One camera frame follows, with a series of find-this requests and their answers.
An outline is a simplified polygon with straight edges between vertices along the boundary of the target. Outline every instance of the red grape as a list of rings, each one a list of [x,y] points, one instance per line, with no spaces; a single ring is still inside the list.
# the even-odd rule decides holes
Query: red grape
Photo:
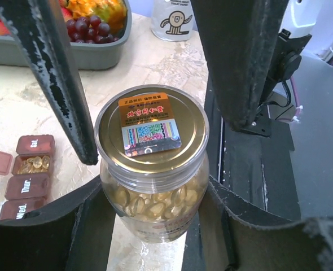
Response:
[[[98,34],[103,37],[107,37],[110,32],[110,26],[107,23],[101,23],[98,26]]]
[[[66,28],[67,28],[67,32],[69,33],[69,35],[73,34],[76,32],[76,28],[75,28],[75,21],[74,20],[68,20],[66,22]]]
[[[87,27],[90,25],[90,19],[88,17],[81,16],[77,19],[78,21],[84,21]]]
[[[97,35],[97,31],[94,28],[89,28],[86,33],[87,40],[93,40]]]
[[[109,34],[107,37],[106,37],[106,43],[110,43],[110,42],[113,42],[114,41],[114,37],[112,36],[112,34]]]
[[[97,27],[100,23],[101,23],[101,19],[98,15],[92,15],[90,17],[90,24],[93,28],[97,29]]]
[[[102,37],[102,36],[96,36],[94,41],[95,41],[95,43],[103,44],[103,43],[107,42],[107,39],[105,37]]]
[[[75,23],[75,28],[76,28],[76,31],[78,31],[81,35],[85,35],[85,33],[89,27],[83,20],[78,20]]]
[[[71,35],[71,37],[73,38],[73,40],[82,40],[82,35],[80,33],[74,33]]]

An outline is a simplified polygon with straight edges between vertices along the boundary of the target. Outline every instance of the orange label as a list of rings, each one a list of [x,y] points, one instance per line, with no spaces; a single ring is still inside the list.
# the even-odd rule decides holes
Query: orange label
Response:
[[[119,100],[121,127],[173,119],[168,95],[151,93]]]
[[[163,99],[168,99],[168,96],[165,93],[163,93],[163,92],[151,93],[151,94],[145,94],[145,95],[120,99],[119,106],[120,107],[130,106],[133,104],[144,103],[144,102],[155,101],[155,100],[163,100]]]

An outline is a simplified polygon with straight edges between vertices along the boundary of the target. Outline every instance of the gray plastic tray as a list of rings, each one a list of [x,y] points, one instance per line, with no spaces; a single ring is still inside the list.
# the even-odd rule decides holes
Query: gray plastic tray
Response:
[[[107,44],[71,43],[78,69],[108,69],[119,62],[122,46],[128,40],[132,28],[130,4],[128,0],[124,0],[124,3],[128,12],[126,24],[121,32],[122,37],[118,41]],[[0,36],[0,65],[28,66],[12,37]]]

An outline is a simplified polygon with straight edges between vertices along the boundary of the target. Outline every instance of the clear plastic jar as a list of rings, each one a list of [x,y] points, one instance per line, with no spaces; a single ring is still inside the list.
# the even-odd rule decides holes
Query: clear plastic jar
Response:
[[[117,102],[146,93],[168,95],[182,144],[172,150],[129,157],[124,153]],[[202,107],[186,93],[167,86],[129,89],[100,112],[95,137],[103,158],[103,190],[125,226],[141,240],[170,242],[187,230],[208,185],[208,136]]]

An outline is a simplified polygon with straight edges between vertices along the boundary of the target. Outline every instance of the black mount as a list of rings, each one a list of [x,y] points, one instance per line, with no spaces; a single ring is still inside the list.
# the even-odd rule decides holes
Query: black mount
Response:
[[[271,65],[266,78],[266,83],[260,98],[258,113],[252,124],[241,129],[242,133],[255,134],[263,137],[271,136],[270,119],[266,109],[267,102],[276,84],[287,81],[293,73],[299,68],[302,56],[300,55],[306,44],[311,39],[311,35],[300,38],[290,38],[291,33],[282,29],[278,35],[275,50],[273,52]]]

